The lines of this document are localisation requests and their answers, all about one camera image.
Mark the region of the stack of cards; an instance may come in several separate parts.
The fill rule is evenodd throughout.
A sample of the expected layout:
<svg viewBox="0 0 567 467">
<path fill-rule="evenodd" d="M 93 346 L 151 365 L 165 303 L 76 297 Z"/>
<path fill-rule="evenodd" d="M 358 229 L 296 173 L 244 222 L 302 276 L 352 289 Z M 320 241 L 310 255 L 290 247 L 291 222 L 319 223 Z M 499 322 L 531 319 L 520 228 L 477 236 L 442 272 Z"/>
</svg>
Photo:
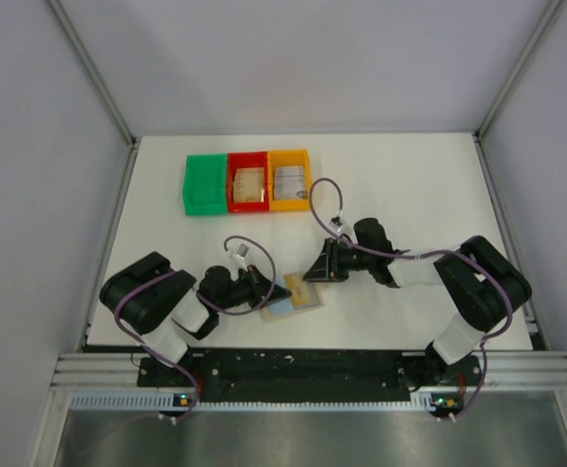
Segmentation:
<svg viewBox="0 0 567 467">
<path fill-rule="evenodd" d="M 274 169 L 273 199 L 306 199 L 305 172 L 302 165 L 280 165 Z"/>
</svg>

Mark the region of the red plastic bin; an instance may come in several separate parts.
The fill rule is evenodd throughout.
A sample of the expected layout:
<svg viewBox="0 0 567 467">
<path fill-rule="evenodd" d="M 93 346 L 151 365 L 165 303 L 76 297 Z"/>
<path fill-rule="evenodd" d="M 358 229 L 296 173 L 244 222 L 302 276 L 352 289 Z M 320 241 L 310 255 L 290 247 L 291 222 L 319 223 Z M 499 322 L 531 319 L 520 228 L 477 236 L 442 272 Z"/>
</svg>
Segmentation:
<svg viewBox="0 0 567 467">
<path fill-rule="evenodd" d="M 229 213 L 269 211 L 267 152 L 228 153 L 226 201 Z"/>
</svg>

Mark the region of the right aluminium corner post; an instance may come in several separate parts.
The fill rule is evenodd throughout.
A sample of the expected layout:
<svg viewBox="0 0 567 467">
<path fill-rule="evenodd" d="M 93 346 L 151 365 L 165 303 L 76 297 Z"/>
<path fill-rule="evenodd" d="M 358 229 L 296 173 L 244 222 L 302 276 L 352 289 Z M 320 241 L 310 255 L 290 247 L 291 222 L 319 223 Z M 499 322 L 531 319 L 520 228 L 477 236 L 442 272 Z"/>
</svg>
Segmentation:
<svg viewBox="0 0 567 467">
<path fill-rule="evenodd" d="M 489 131 L 493 128 L 510 98 L 518 88 L 530 68 L 534 58 L 545 43 L 553 27 L 559 20 L 567 1 L 548 1 L 537 19 L 533 29 L 529 33 L 526 42 L 520 49 L 514 64 L 512 65 L 506 79 L 503 81 L 496 96 L 485 112 L 478 128 L 474 132 L 475 140 L 481 143 Z"/>
</svg>

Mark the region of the aluminium corner post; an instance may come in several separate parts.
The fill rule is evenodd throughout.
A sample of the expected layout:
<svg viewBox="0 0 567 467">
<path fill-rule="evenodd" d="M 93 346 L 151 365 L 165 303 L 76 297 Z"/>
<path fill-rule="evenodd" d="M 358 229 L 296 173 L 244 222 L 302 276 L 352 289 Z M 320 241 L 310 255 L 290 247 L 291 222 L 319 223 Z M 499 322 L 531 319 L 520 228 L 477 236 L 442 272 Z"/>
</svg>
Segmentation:
<svg viewBox="0 0 567 467">
<path fill-rule="evenodd" d="M 567 1 L 548 1 L 537 19 L 533 29 L 529 33 L 526 42 L 520 49 L 514 64 L 512 65 L 506 79 L 503 81 L 496 96 L 485 112 L 478 128 L 474 132 L 475 140 L 481 143 L 489 131 L 493 128 L 510 98 L 518 88 L 530 68 L 534 58 L 545 43 L 553 27 L 559 20 Z"/>
<path fill-rule="evenodd" d="M 128 147 L 133 147 L 136 144 L 137 138 L 129 128 L 116 99 L 108 88 L 102 73 L 89 53 L 63 2 L 59 0 L 44 0 L 43 4 L 48 8 L 58 30 L 66 40 L 78 66 L 88 81 L 89 87 L 92 89 L 110 122 L 121 136 L 122 141 Z"/>
</svg>

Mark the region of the green plastic bin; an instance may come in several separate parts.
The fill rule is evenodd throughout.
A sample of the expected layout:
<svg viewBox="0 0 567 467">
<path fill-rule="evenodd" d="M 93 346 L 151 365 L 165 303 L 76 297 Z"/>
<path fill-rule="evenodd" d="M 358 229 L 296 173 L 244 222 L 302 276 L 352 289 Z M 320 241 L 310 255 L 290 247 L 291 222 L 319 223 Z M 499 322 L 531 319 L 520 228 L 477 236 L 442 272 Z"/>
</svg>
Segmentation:
<svg viewBox="0 0 567 467">
<path fill-rule="evenodd" d="M 228 212 L 227 157 L 227 154 L 187 156 L 182 189 L 187 216 L 212 216 Z"/>
</svg>

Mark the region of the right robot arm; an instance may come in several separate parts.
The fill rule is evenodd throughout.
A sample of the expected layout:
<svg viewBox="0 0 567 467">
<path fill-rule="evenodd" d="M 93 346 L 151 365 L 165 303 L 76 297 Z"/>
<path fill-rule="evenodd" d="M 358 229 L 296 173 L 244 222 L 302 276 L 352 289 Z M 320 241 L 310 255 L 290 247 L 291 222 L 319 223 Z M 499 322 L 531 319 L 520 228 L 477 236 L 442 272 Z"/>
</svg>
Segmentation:
<svg viewBox="0 0 567 467">
<path fill-rule="evenodd" d="M 532 297 L 532 288 L 485 237 L 475 235 L 454 250 L 412 253 L 393 247 L 374 218 L 355 223 L 348 236 L 324 241 L 306 282 L 343 282 L 352 271 L 366 271 L 393 289 L 443 286 L 456 314 L 425 349 L 426 360 L 445 368 L 468 356 L 500 323 Z"/>
</svg>

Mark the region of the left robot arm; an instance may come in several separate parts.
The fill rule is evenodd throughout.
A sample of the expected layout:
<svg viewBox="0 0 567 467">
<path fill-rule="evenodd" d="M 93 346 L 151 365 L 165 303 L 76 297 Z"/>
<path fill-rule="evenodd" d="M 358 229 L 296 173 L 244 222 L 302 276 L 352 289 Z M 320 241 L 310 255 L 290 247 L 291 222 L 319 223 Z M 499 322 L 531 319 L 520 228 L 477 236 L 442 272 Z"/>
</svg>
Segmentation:
<svg viewBox="0 0 567 467">
<path fill-rule="evenodd" d="M 189 349 L 185 337 L 208 337 L 218 327 L 222 310 L 257 308 L 291 296 L 254 265 L 240 268 L 236 278 L 229 269 L 213 266 L 197 281 L 152 252 L 111 276 L 99 301 L 140 345 L 177 363 Z"/>
</svg>

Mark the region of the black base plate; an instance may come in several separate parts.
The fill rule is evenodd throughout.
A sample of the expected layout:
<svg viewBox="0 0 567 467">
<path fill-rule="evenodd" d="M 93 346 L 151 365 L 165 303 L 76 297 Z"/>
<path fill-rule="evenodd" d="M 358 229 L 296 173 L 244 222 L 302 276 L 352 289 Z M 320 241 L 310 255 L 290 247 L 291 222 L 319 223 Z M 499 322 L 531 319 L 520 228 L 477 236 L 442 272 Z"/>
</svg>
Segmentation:
<svg viewBox="0 0 567 467">
<path fill-rule="evenodd" d="M 422 351 L 193 348 L 169 368 L 152 357 L 139 365 L 142 388 L 190 388 L 204 403 L 405 402 L 422 387 L 473 389 L 475 355 L 446 366 Z"/>
</svg>

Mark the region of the beige card holders stack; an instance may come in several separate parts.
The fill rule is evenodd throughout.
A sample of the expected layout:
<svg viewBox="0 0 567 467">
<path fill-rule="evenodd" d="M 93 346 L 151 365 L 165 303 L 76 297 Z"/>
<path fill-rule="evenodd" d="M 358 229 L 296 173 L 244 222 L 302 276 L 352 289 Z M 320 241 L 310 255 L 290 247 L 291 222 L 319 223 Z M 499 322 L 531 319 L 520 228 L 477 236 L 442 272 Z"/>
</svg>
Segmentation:
<svg viewBox="0 0 567 467">
<path fill-rule="evenodd" d="M 262 202 L 265 196 L 264 170 L 239 168 L 232 181 L 232 199 L 238 203 Z"/>
</svg>

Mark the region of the yellow plastic bin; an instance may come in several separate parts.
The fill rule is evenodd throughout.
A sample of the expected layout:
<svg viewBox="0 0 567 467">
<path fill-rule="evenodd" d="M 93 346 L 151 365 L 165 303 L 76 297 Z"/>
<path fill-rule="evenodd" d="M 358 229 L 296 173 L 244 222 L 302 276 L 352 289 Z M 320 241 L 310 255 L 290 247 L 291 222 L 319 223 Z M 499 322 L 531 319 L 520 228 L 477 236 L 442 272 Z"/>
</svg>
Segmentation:
<svg viewBox="0 0 567 467">
<path fill-rule="evenodd" d="M 312 185 L 306 149 L 267 152 L 269 210 L 304 211 Z"/>
</svg>

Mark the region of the left aluminium corner post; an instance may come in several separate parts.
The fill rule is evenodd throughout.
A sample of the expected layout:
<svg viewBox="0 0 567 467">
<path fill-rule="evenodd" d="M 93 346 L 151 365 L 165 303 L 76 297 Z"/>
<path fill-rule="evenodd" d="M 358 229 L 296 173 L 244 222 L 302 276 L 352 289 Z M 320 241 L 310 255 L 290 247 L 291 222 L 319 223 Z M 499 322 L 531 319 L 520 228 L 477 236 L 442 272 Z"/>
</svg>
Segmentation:
<svg viewBox="0 0 567 467">
<path fill-rule="evenodd" d="M 102 73 L 89 53 L 63 2 L 59 0 L 44 0 L 43 4 L 48 8 L 58 30 L 66 40 L 78 66 L 88 81 L 89 87 L 92 89 L 110 122 L 121 136 L 122 141 L 128 147 L 133 147 L 136 144 L 137 138 L 129 128 L 116 99 L 108 88 Z"/>
</svg>

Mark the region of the beige card holder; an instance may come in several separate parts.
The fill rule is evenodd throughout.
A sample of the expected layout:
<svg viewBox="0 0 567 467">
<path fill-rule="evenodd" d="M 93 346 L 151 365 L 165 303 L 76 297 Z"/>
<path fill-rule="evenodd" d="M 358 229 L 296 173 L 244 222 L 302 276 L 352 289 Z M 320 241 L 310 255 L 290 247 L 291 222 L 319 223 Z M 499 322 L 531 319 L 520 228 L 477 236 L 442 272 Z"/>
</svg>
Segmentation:
<svg viewBox="0 0 567 467">
<path fill-rule="evenodd" d="M 264 320 L 276 321 L 301 314 L 303 312 L 319 309 L 324 301 L 319 291 L 310 285 L 288 289 L 278 286 L 261 310 Z"/>
</svg>

